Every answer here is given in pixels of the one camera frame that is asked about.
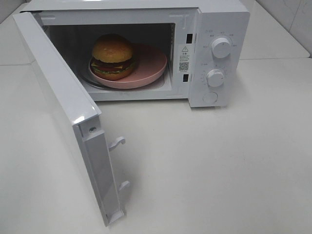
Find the pink round plate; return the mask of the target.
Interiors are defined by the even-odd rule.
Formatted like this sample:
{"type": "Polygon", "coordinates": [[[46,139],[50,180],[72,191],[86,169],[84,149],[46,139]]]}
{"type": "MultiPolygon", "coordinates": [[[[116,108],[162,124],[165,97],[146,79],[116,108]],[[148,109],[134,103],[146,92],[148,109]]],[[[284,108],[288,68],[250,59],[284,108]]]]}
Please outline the pink round plate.
{"type": "Polygon", "coordinates": [[[136,64],[131,74],[118,80],[106,80],[88,68],[90,76],[98,83],[116,89],[139,88],[159,79],[167,66],[166,55],[159,48],[142,43],[134,43],[133,47],[136,64]]]}

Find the round white door button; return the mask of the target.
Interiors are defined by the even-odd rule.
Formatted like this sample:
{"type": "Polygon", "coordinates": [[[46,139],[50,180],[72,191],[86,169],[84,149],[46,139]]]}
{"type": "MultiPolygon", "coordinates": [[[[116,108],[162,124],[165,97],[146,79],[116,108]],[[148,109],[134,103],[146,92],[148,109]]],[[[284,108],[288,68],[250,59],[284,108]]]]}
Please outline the round white door button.
{"type": "Polygon", "coordinates": [[[217,101],[218,94],[215,92],[207,92],[203,96],[203,101],[207,104],[213,104],[217,101]]]}

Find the burger with brown bun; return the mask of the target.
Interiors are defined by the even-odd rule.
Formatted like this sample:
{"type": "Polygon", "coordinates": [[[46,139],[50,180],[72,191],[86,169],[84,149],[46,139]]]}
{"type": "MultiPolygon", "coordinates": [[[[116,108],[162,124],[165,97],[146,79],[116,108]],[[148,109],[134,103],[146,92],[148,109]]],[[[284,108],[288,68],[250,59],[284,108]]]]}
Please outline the burger with brown bun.
{"type": "Polygon", "coordinates": [[[91,71],[106,80],[118,80],[130,75],[136,66],[131,42],[117,34],[100,36],[92,49],[91,71]]]}

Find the white microwave door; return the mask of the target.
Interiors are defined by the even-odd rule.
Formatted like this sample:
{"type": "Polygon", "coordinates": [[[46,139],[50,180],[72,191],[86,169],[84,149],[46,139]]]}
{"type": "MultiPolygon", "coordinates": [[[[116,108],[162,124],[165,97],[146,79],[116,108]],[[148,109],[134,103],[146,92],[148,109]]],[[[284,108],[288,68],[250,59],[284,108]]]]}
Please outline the white microwave door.
{"type": "Polygon", "coordinates": [[[101,110],[57,51],[35,17],[13,16],[32,68],[52,116],[78,167],[88,174],[105,226],[124,216],[110,151],[125,138],[108,144],[101,126],[101,110]]]}

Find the lower white timer knob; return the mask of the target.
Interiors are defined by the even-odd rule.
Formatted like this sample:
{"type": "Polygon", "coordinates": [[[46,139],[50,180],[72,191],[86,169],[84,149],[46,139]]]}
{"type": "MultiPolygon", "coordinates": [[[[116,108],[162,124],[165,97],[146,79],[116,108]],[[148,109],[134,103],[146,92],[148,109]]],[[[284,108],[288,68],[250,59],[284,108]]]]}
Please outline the lower white timer knob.
{"type": "Polygon", "coordinates": [[[207,74],[207,82],[208,85],[211,87],[219,87],[224,83],[225,80],[225,74],[220,69],[212,69],[207,74]]]}

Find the white warning label sticker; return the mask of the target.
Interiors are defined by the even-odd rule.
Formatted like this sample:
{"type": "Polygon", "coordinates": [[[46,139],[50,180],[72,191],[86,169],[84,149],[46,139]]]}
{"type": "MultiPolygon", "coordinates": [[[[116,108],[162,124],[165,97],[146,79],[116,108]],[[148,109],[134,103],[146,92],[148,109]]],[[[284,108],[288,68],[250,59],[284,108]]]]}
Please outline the white warning label sticker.
{"type": "Polygon", "coordinates": [[[188,72],[191,67],[193,56],[192,44],[181,44],[178,47],[178,64],[177,70],[179,72],[188,72]]]}

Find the glass microwave turntable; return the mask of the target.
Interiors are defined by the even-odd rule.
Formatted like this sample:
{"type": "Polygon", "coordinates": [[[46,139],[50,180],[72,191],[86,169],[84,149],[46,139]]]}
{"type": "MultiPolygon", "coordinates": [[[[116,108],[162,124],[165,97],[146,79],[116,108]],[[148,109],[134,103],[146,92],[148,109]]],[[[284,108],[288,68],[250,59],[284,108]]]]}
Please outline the glass microwave turntable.
{"type": "Polygon", "coordinates": [[[89,77],[82,77],[82,80],[84,80],[86,83],[88,83],[89,85],[99,88],[99,89],[103,89],[105,88],[105,86],[103,86],[101,83],[97,82],[96,80],[89,78],[89,77]]]}

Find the white microwave oven body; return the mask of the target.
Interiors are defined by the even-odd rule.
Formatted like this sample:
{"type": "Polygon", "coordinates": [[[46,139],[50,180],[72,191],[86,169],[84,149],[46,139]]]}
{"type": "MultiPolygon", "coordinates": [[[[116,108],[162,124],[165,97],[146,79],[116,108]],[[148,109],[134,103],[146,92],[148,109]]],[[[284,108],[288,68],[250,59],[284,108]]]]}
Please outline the white microwave oven body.
{"type": "Polygon", "coordinates": [[[191,107],[227,105],[250,18],[238,0],[33,0],[20,11],[25,12],[35,17],[93,100],[186,99],[191,107]],[[88,70],[93,44],[110,33],[162,50],[167,57],[163,76],[134,89],[99,89],[82,80],[94,79],[88,70]],[[212,54],[211,42],[219,36],[232,44],[225,58],[212,54]],[[193,45],[188,72],[177,70],[181,44],[193,45]],[[219,87],[208,85],[212,69],[225,74],[219,87]],[[207,92],[218,94],[215,103],[203,101],[207,92]]]}

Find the upper white power knob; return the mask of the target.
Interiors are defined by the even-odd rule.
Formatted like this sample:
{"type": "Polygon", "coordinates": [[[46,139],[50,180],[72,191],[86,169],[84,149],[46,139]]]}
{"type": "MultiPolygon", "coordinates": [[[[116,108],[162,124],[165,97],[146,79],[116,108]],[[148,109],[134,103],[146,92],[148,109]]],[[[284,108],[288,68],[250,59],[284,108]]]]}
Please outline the upper white power knob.
{"type": "Polygon", "coordinates": [[[223,59],[231,53],[232,44],[225,36],[219,36],[211,42],[212,54],[218,58],[223,59]]]}

